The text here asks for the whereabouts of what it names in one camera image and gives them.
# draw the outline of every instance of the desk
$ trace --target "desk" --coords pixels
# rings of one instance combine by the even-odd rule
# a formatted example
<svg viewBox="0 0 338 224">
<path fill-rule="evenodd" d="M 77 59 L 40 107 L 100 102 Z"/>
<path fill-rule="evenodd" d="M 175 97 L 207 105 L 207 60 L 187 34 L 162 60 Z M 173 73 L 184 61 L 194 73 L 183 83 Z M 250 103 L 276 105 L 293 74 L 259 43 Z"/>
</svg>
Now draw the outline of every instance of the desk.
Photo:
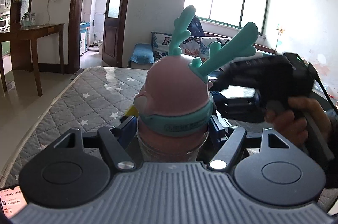
<svg viewBox="0 0 338 224">
<path fill-rule="evenodd" d="M 38 67 L 38 38 L 59 33 L 59 54 L 60 54 L 60 65 L 61 73 L 65 73 L 64 66 L 64 57 L 63 57 L 63 28 L 64 24 L 47 24 L 47 25 L 37 25 L 31 27 L 24 27 L 20 29 L 8 29 L 0 32 L 0 44 L 6 41 L 13 40 L 27 40 L 31 42 L 31 51 L 32 51 L 32 62 L 33 62 L 33 71 L 35 77 L 35 83 L 37 85 L 38 95 L 42 96 L 40 74 Z M 0 45 L 0 55 L 2 55 L 2 47 Z M 5 72 L 3 69 L 2 57 L 0 61 L 0 76 L 2 87 L 4 91 L 7 91 Z"/>
</svg>

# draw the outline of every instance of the white power cord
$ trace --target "white power cord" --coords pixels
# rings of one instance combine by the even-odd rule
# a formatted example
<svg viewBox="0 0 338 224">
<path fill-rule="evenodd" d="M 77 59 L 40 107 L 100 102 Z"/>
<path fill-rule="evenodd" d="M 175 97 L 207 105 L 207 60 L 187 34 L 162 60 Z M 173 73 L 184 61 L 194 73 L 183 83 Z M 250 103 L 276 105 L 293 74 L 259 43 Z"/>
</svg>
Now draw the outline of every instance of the white power cord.
<svg viewBox="0 0 338 224">
<path fill-rule="evenodd" d="M 48 14 L 48 22 L 47 22 L 47 23 L 45 23 L 45 24 L 43 24 L 43 26 L 44 26 L 44 25 L 47 25 L 47 24 L 49 24 L 49 22 L 50 22 L 50 14 L 49 14 L 49 10 L 48 10 L 49 1 L 50 1 L 50 0 L 48 0 L 48 3 L 47 3 L 47 14 Z"/>
</svg>

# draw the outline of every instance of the black sleeve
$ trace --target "black sleeve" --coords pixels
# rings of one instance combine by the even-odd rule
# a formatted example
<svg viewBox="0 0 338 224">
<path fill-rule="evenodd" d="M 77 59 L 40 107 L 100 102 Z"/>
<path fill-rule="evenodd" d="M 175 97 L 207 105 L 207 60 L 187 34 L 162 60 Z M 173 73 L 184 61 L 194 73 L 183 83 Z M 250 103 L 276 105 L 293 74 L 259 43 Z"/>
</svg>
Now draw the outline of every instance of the black sleeve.
<svg viewBox="0 0 338 224">
<path fill-rule="evenodd" d="M 335 158 L 329 163 L 326 170 L 325 188 L 338 188 L 338 116 L 334 110 L 326 112 L 332 125 L 332 134 L 327 142 L 328 147 L 333 152 Z"/>
</svg>

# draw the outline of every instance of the brown wooden door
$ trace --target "brown wooden door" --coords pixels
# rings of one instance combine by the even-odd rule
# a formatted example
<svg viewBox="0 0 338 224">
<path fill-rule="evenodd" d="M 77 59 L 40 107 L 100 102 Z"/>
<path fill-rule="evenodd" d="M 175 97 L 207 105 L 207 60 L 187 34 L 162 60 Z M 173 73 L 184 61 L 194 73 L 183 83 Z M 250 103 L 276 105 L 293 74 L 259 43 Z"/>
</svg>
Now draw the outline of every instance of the brown wooden door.
<svg viewBox="0 0 338 224">
<path fill-rule="evenodd" d="M 122 66 L 127 4 L 128 0 L 107 0 L 102 60 L 112 67 Z"/>
</svg>

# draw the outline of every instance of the black cable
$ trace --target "black cable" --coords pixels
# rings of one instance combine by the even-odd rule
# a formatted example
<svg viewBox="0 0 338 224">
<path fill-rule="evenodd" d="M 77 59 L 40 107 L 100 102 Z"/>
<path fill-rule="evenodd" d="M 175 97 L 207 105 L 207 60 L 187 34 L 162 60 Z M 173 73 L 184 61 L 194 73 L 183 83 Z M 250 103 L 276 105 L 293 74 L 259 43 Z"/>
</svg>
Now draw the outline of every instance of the black cable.
<svg viewBox="0 0 338 224">
<path fill-rule="evenodd" d="M 319 84 L 320 88 L 322 89 L 322 91 L 323 91 L 323 93 L 324 93 L 324 95 L 325 95 L 328 103 L 333 108 L 333 110 L 335 111 L 335 113 L 338 115 L 338 109 L 332 103 L 330 96 L 327 94 L 327 92 L 326 92 L 326 90 L 325 90 L 325 88 L 324 88 L 324 86 L 323 86 L 323 84 L 322 84 L 322 82 L 321 82 L 321 80 L 319 78 L 319 75 L 318 75 L 315 67 L 310 63 L 309 66 L 308 66 L 308 69 L 309 69 L 310 73 L 312 74 L 313 78 L 318 82 L 318 84 Z"/>
</svg>

